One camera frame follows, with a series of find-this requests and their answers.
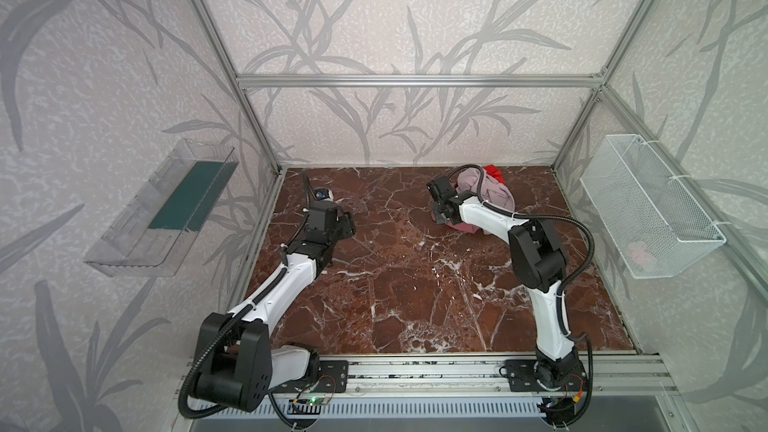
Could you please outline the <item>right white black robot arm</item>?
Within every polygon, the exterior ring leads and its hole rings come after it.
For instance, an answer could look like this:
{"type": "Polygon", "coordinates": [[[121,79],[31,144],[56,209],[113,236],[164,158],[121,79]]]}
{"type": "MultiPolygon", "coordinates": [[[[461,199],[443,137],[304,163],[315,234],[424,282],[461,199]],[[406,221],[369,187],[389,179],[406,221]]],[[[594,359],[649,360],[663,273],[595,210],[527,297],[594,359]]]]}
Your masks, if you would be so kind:
{"type": "Polygon", "coordinates": [[[446,176],[427,184],[432,211],[439,224],[470,225],[505,242],[513,273],[528,291],[536,324],[536,362],[533,380],[544,390],[557,391],[581,379],[581,390],[591,385],[590,365],[579,357],[568,325],[564,289],[567,259],[553,226],[556,216],[517,214],[492,204],[478,192],[459,192],[446,176]]]}

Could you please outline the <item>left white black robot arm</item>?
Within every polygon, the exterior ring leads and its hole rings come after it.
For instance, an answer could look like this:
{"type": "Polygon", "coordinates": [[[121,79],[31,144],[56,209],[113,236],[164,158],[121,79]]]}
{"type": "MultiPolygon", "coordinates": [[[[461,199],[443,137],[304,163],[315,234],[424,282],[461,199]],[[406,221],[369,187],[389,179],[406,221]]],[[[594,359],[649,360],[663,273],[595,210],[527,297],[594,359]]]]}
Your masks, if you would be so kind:
{"type": "Polygon", "coordinates": [[[285,383],[319,380],[317,352],[300,345],[275,349],[271,334],[300,293],[331,264],[337,243],[355,233],[352,215],[330,190],[312,193],[273,273],[229,312],[211,313],[203,321],[177,399],[183,417],[201,419],[227,408],[251,412],[285,383]]]}

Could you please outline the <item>dark pink cloth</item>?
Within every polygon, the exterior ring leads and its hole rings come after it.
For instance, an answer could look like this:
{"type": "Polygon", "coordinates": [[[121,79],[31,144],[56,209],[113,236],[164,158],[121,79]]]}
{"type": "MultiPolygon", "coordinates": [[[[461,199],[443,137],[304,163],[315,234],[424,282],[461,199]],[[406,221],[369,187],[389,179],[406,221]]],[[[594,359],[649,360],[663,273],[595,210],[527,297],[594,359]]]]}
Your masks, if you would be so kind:
{"type": "Polygon", "coordinates": [[[480,227],[473,226],[466,223],[458,223],[453,224],[450,220],[446,219],[444,216],[437,214],[436,212],[431,213],[432,219],[435,221],[438,225],[445,225],[447,227],[450,227],[452,229],[455,229],[457,231],[460,231],[462,233],[467,234],[475,234],[480,230],[480,227]]]}

